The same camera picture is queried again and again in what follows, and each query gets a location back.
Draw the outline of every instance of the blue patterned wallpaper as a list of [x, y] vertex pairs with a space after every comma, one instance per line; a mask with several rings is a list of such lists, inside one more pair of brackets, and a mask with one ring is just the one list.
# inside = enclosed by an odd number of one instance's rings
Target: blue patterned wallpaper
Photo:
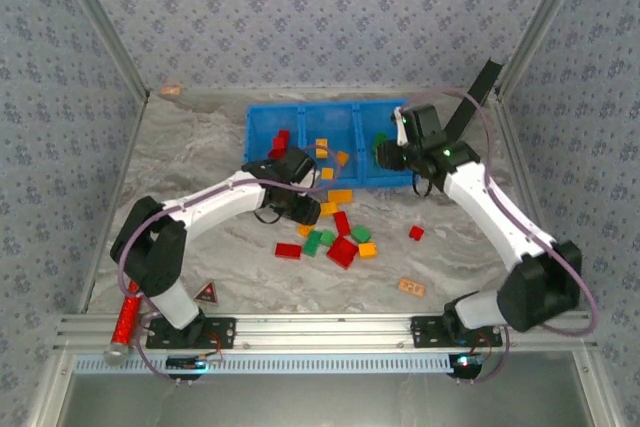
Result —
[[100, 0], [147, 88], [469, 85], [540, 0]]
[[573, 238], [640, 425], [640, 2], [567, 0], [508, 100], [545, 218]]
[[76, 0], [0, 0], [0, 425], [79, 303], [137, 115]]

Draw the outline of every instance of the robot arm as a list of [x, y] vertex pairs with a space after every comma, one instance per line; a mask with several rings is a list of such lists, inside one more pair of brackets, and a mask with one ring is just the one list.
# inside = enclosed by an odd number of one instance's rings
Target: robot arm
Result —
[[260, 183], [267, 180], [304, 186], [313, 182], [315, 167], [306, 153], [290, 148], [279, 160], [246, 164], [228, 179], [187, 197], [164, 203], [142, 198], [120, 230], [111, 258], [120, 261], [124, 245], [146, 219], [162, 210], [171, 211], [136, 239], [125, 262], [125, 273], [174, 328], [192, 326], [200, 311], [180, 280], [186, 246], [215, 225], [262, 207], [301, 224], [315, 224], [320, 215], [316, 200]]
[[[485, 189], [485, 166], [465, 142], [449, 142], [431, 105], [392, 115], [398, 137], [377, 149], [383, 168], [412, 170], [460, 205], [498, 251], [509, 276], [497, 291], [474, 292], [445, 306], [452, 337], [487, 325], [526, 331], [575, 308], [579, 287], [564, 268], [498, 209]], [[571, 242], [558, 244], [529, 220], [491, 180], [501, 203], [535, 236], [579, 273], [581, 254]]]

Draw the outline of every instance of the warning triangle sign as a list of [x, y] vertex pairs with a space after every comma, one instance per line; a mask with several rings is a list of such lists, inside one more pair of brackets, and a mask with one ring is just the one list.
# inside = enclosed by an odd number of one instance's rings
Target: warning triangle sign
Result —
[[194, 300], [207, 304], [218, 305], [218, 295], [216, 294], [216, 286], [213, 284], [213, 281], [204, 284], [194, 297]]

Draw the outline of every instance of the marble floor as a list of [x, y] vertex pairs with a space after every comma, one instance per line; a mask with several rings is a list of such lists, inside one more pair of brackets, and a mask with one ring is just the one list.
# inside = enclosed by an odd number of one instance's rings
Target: marble floor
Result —
[[[116, 265], [107, 252], [137, 199], [151, 195], [163, 201], [187, 195], [239, 169], [247, 105], [356, 97], [384, 96], [185, 92], [169, 100], [152, 95], [110, 227], [107, 250], [98, 266], [88, 312], [120, 309]], [[489, 108], [493, 101], [487, 103]], [[432, 103], [444, 125], [459, 101], [436, 97]], [[485, 155], [486, 138], [479, 119], [474, 119], [463, 139]], [[499, 139], [497, 144], [494, 178], [513, 196]], [[326, 194], [318, 197], [326, 199]], [[495, 288], [504, 279], [506, 271], [489, 241], [460, 207], [439, 192], [421, 199], [411, 187], [356, 190], [354, 202], [344, 210], [352, 225], [362, 224], [373, 232], [378, 245], [375, 259], [356, 259], [345, 271], [324, 251], [301, 261], [276, 258], [273, 253], [277, 242], [302, 243], [296, 226], [286, 220], [265, 226], [247, 213], [216, 226], [189, 246], [183, 264], [184, 283], [195, 294], [209, 279], [215, 281], [220, 303], [205, 308], [211, 312], [382, 313], [437, 312], [457, 296]], [[426, 231], [419, 243], [407, 235], [413, 224]], [[323, 226], [335, 230], [331, 217], [320, 219], [318, 227]], [[417, 298], [400, 292], [397, 285], [401, 277], [425, 284], [426, 295]]]

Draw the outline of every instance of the blue plastic bin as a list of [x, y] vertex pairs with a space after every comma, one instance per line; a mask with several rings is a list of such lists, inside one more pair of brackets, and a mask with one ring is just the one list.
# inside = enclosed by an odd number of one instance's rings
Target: blue plastic bin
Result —
[[[373, 141], [383, 132], [396, 137], [393, 109], [405, 99], [357, 100], [305, 104], [252, 105], [247, 111], [245, 161], [266, 159], [278, 131], [291, 132], [291, 144], [300, 148], [327, 139], [329, 148], [349, 154], [336, 188], [398, 187], [411, 185], [411, 173], [384, 170], [375, 164]], [[315, 150], [310, 150], [315, 158]], [[317, 159], [318, 168], [333, 167], [333, 159]]]

